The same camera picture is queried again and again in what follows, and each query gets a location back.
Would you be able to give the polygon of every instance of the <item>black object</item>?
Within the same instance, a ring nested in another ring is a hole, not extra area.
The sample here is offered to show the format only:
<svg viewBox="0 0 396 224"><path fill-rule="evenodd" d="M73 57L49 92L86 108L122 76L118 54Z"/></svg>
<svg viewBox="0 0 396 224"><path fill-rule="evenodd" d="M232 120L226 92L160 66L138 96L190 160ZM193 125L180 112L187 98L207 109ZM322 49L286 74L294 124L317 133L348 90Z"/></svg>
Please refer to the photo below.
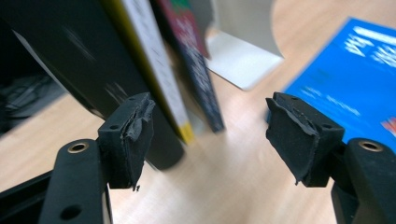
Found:
<svg viewBox="0 0 396 224"><path fill-rule="evenodd" d="M267 98L266 133L298 181L325 187L334 179L338 223L396 223L396 156L370 139L342 142L344 129L301 99L276 92Z"/></svg>
<svg viewBox="0 0 396 224"><path fill-rule="evenodd" d="M9 129L8 114L6 110L7 98L0 94L0 134L6 133Z"/></svg>
<svg viewBox="0 0 396 224"><path fill-rule="evenodd" d="M103 119L126 98L149 91L100 1L0 0L0 17L50 75ZM158 106L153 117L161 134L153 137L147 159L163 170L184 151Z"/></svg>
<svg viewBox="0 0 396 224"><path fill-rule="evenodd" d="M177 31L172 25L174 23L173 20L179 21L180 24L190 24L190 22L187 22L189 19L177 14L176 18L171 19L172 16L166 15L167 9L165 9L161 1L150 0L150 3L161 34L174 52L173 55L176 57L177 69L179 69L180 74L184 75L180 76L180 79L187 86L188 90L191 90L212 132L219 133L224 131L223 118L212 80L205 65L205 58L198 51L197 46L192 44L194 41L187 40L199 38L198 33L195 33L194 28L192 28L193 25L189 31L186 31L188 30L186 27L179 27Z"/></svg>
<svg viewBox="0 0 396 224"><path fill-rule="evenodd" d="M147 93L129 98L96 141L65 145L51 173L1 193L0 223L112 222L107 183L135 189L153 136L153 107Z"/></svg>
<svg viewBox="0 0 396 224"><path fill-rule="evenodd" d="M0 19L0 85L7 85L18 77L43 72L7 23Z"/></svg>

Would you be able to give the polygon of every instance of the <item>wooden desk surface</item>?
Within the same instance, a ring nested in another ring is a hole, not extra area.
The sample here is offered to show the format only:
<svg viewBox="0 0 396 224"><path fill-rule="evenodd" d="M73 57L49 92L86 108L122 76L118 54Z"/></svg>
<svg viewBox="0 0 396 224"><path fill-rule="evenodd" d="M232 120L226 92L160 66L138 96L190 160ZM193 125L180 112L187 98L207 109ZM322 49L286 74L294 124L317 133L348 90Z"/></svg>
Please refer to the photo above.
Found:
<svg viewBox="0 0 396 224"><path fill-rule="evenodd" d="M285 61L252 91L213 75L227 131L207 132L174 168L145 166L139 192L111 190L115 223L335 223L331 185L294 186L265 138L265 97L281 91L348 16L396 27L393 0L277 0L274 34ZM52 169L64 144L103 122L66 95L0 139L0 191Z"/></svg>

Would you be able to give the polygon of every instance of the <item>blue book cover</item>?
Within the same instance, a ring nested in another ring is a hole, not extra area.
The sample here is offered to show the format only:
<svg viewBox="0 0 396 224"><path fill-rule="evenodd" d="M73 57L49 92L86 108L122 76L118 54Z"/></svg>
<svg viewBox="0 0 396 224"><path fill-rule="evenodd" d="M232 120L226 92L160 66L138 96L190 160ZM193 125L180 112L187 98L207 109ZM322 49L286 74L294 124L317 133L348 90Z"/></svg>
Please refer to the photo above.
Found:
<svg viewBox="0 0 396 224"><path fill-rule="evenodd" d="M396 30L350 18L285 93L396 152L395 84Z"/></svg>

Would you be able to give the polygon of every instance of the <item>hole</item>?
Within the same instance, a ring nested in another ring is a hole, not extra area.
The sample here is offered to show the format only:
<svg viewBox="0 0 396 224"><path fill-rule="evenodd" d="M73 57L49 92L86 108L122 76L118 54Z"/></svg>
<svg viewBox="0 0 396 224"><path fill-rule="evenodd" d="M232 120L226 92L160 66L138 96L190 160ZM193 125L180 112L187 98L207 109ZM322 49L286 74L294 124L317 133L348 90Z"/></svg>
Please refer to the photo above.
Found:
<svg viewBox="0 0 396 224"><path fill-rule="evenodd" d="M116 129L118 129L118 128L119 128L119 125L117 125L117 124L111 125L111 126L110 126L110 129L111 129L111 130L116 130Z"/></svg>
<svg viewBox="0 0 396 224"><path fill-rule="evenodd" d="M374 142L360 141L359 146L373 152L380 152L383 150L383 148L379 144L376 144Z"/></svg>
<svg viewBox="0 0 396 224"><path fill-rule="evenodd" d="M81 207L77 204L66 207L61 213L61 219L71 220L81 213Z"/></svg>
<svg viewBox="0 0 396 224"><path fill-rule="evenodd" d="M330 124L322 124L322 127L330 129L330 128L332 128L332 125L330 125Z"/></svg>
<svg viewBox="0 0 396 224"><path fill-rule="evenodd" d="M75 145L71 146L67 151L69 153L79 153L84 151L85 149L88 148L88 143L81 142L81 143L76 143Z"/></svg>

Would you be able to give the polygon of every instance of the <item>black book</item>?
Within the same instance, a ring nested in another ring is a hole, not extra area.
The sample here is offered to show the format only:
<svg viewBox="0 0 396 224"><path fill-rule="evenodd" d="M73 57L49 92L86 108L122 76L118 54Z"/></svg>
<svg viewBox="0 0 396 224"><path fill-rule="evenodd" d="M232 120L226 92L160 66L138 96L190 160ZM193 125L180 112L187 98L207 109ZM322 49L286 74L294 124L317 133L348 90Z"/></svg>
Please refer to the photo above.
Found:
<svg viewBox="0 0 396 224"><path fill-rule="evenodd" d="M219 103L205 64L204 41L188 1L151 0L150 3L163 38L172 47L180 62L185 84L205 114L214 133L225 129Z"/></svg>
<svg viewBox="0 0 396 224"><path fill-rule="evenodd" d="M103 119L129 96L149 91L100 1L3 0L0 17L50 75ZM147 160L165 169L183 149L158 106L153 120Z"/></svg>

